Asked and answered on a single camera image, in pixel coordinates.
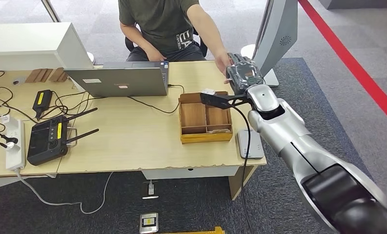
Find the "person's right hand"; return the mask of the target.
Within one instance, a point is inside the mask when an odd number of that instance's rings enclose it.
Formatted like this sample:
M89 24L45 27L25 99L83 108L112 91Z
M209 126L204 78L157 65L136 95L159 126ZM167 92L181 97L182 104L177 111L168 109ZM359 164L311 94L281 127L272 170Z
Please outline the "person's right hand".
M149 61L165 61L167 59L153 46L146 47L144 51Z

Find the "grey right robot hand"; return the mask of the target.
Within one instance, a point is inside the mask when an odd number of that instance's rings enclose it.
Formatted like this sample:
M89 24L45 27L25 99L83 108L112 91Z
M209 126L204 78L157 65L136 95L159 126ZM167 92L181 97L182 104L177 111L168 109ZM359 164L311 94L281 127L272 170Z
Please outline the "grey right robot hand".
M240 54L228 55L231 66L226 68L226 75L235 95L243 94L253 85L265 84L264 77L254 61Z

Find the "person's left hand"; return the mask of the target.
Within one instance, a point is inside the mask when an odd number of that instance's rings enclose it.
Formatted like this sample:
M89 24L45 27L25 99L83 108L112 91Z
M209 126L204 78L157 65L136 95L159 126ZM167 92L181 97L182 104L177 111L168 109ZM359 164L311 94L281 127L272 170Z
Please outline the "person's left hand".
M220 72L224 75L224 84L228 84L229 80L226 75L226 68L231 66L231 59L226 50L219 51L216 55L214 55L215 64L220 70Z

